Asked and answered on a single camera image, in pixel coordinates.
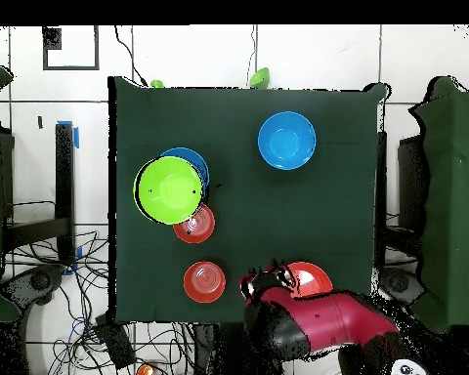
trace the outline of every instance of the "bowl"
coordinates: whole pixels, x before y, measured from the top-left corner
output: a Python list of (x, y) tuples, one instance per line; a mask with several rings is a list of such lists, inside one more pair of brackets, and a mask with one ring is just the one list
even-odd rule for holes
[(217, 301), (224, 292), (226, 277), (212, 262), (196, 262), (184, 275), (184, 290), (195, 302), (210, 304)]
[(174, 232), (183, 241), (190, 244), (202, 243), (212, 235), (215, 218), (206, 204), (202, 204), (189, 220), (174, 225)]
[(198, 209), (202, 182), (189, 161), (160, 156), (147, 162), (134, 181), (134, 201), (148, 219), (165, 225), (188, 220)]
[(297, 112), (279, 112), (264, 122), (259, 131), (259, 151), (264, 160), (279, 170), (293, 170), (309, 161), (317, 145), (315, 129)]
[(163, 85), (163, 82), (161, 80), (152, 80), (150, 86), (152, 88), (165, 88), (165, 85)]
[(263, 67), (257, 70), (250, 78), (250, 87), (257, 89), (266, 89), (270, 84), (270, 70)]
[(161, 154), (161, 156), (178, 156), (180, 158), (186, 159), (190, 164), (198, 171), (201, 180), (203, 182), (203, 192), (206, 191), (206, 188), (210, 182), (210, 176), (208, 174), (208, 166), (205, 160), (200, 154), (192, 149), (185, 148), (183, 146), (176, 146), (175, 148), (167, 149)]

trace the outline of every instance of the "floor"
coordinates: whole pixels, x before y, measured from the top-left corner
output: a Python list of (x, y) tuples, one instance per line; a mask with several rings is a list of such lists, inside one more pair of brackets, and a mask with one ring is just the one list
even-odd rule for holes
[[(388, 83), (392, 96), (385, 114), (387, 202), (388, 212), (397, 213), (398, 142), (419, 132), (407, 110), (424, 98), (434, 76), (451, 74), (469, 89), (469, 25), (259, 24), (257, 33), (253, 29), (252, 24), (119, 26), (118, 34), (133, 52), (134, 65), (147, 82), (160, 79), (166, 87), (242, 88), (255, 67), (264, 66), (271, 72), (270, 88), (358, 90), (372, 82)], [(62, 30), (62, 49), (48, 52), (49, 64), (94, 64), (93, 27), (62, 26)], [(253, 39), (257, 39), (254, 56)], [(12, 84), (0, 91), (0, 121), (12, 128), (16, 137), (15, 203), (54, 200), (54, 126), (57, 121), (72, 121), (79, 131), (75, 209), (82, 254), (87, 254), (89, 244), (84, 243), (94, 234), (96, 245), (107, 239), (107, 77), (123, 75), (139, 81), (129, 53), (116, 41), (113, 26), (99, 27), (99, 59), (99, 70), (43, 70), (41, 27), (0, 27), (0, 64), (14, 74)], [(53, 211), (49, 203), (16, 206), (15, 221), (48, 219)], [(106, 247), (91, 258), (100, 274), (107, 269)], [(37, 253), (52, 254), (41, 248)], [(6, 278), (35, 262), (20, 251), (8, 255), (7, 261)], [(106, 281), (89, 275), (86, 268), (79, 272), (90, 280), (97, 279), (87, 295), (94, 315), (105, 312)], [(73, 274), (64, 276), (62, 287), (66, 296), (58, 290), (50, 304), (34, 307), (31, 312), (26, 340), (32, 375), (48, 375), (49, 370), (50, 375), (53, 371), (67, 375), (66, 369), (50, 368), (57, 366), (55, 354), (63, 354), (63, 343), (56, 341), (68, 341), (71, 336), (72, 342), (76, 337), (66, 299), (75, 316), (81, 316), (81, 306)], [(127, 329), (140, 358), (166, 362), (179, 357), (177, 346), (170, 346), (173, 332), (167, 331), (169, 324), (135, 323)], [(149, 338), (160, 333), (151, 344)], [(98, 355), (100, 363), (107, 361), (107, 354)], [(89, 362), (93, 363), (90, 359), (83, 363), (94, 368)], [(160, 366), (171, 374), (170, 366)], [(176, 375), (184, 374), (184, 358), (173, 369)], [(103, 375), (135, 375), (136, 367), (116, 373), (114, 366), (107, 366), (102, 371)], [(75, 369), (70, 375), (101, 373)], [(285, 375), (340, 375), (337, 353), (314, 362), (286, 363)]]

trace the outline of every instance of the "red plastic dish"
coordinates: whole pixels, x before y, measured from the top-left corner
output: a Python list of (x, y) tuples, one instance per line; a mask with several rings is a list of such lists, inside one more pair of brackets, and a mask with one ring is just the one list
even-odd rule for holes
[(327, 293), (333, 289), (332, 282), (318, 266), (306, 262), (295, 262), (288, 268), (297, 279), (297, 287), (292, 298), (304, 298), (319, 293)]
[(209, 304), (219, 299), (225, 286), (223, 271), (212, 262), (196, 262), (184, 275), (184, 290), (200, 304)]
[(187, 243), (205, 241), (214, 231), (214, 227), (214, 215), (205, 204), (202, 204), (189, 220), (173, 226), (176, 235)]

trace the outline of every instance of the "chair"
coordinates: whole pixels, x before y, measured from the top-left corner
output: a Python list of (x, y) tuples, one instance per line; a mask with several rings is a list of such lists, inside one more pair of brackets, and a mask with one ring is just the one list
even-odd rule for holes
[[(12, 73), (0, 66), (0, 89), (12, 79)], [(31, 307), (49, 302), (61, 284), (65, 266), (75, 260), (71, 128), (56, 126), (56, 209), (52, 220), (8, 223), (13, 217), (13, 146), (12, 132), (0, 126), (0, 375), (28, 375), (24, 338)], [(59, 264), (42, 265), (1, 283), (6, 253), (52, 237), (57, 238)]]

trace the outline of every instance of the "blue tape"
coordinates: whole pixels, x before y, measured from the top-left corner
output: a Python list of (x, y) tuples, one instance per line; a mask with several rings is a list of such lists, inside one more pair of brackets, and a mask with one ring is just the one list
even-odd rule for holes
[[(76, 253), (75, 253), (75, 257), (76, 259), (80, 259), (81, 257), (83, 257), (83, 253), (82, 253), (82, 248), (81, 247), (77, 247), (76, 248)], [(78, 264), (77, 263), (73, 263), (69, 266), (70, 268), (72, 268), (74, 271), (77, 271), (78, 270)], [(73, 274), (72, 271), (66, 271), (64, 273), (64, 276), (71, 276)]]
[(78, 127), (74, 128), (73, 145), (74, 145), (75, 148), (80, 148), (80, 140), (79, 140), (79, 137), (78, 137)]

